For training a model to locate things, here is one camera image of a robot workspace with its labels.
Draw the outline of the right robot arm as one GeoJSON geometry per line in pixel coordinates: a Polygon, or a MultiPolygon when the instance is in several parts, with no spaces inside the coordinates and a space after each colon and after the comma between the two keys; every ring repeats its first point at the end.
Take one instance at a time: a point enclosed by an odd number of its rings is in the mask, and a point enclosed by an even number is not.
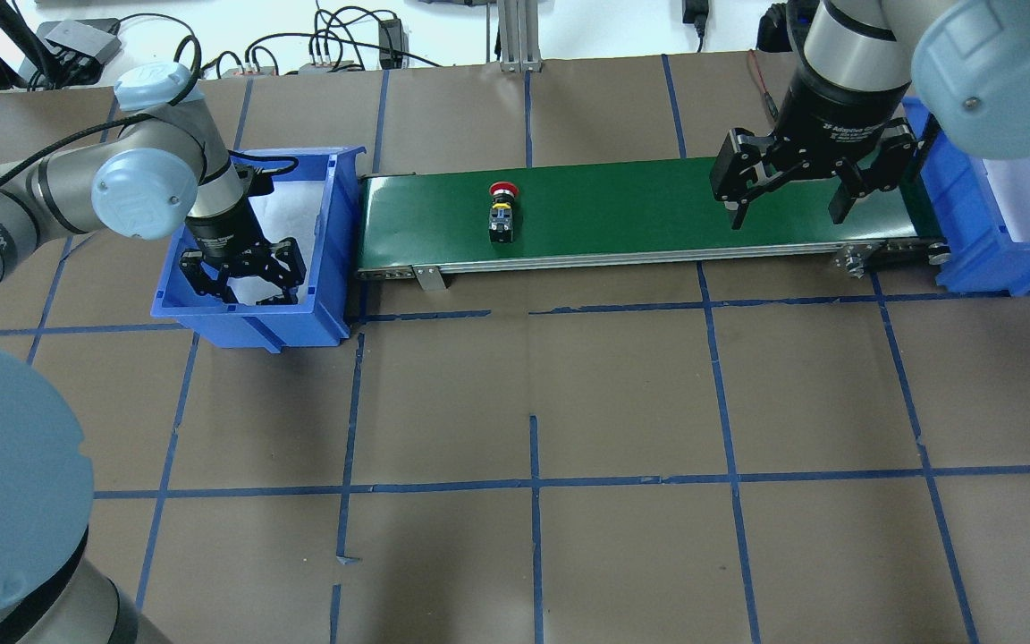
{"type": "Polygon", "coordinates": [[[729,131],[710,174],[741,228],[749,204],[792,181],[838,179],[827,211],[907,175],[918,138],[899,117],[908,91],[953,146],[1030,155],[1030,1],[821,1],[770,133],[729,131]]]}

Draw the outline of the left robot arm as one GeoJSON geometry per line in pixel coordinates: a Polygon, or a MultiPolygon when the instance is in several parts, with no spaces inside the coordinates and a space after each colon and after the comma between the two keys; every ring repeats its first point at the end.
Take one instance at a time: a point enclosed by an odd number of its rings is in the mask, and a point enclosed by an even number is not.
{"type": "Polygon", "coordinates": [[[123,116],[0,164],[0,284],[42,245],[107,229],[143,240],[187,229],[195,248],[180,266],[200,296],[236,304],[232,280],[277,289],[269,304],[294,304],[307,269],[293,237],[271,241],[250,200],[297,160],[229,149],[195,71],[147,63],[114,84],[123,116]]]}

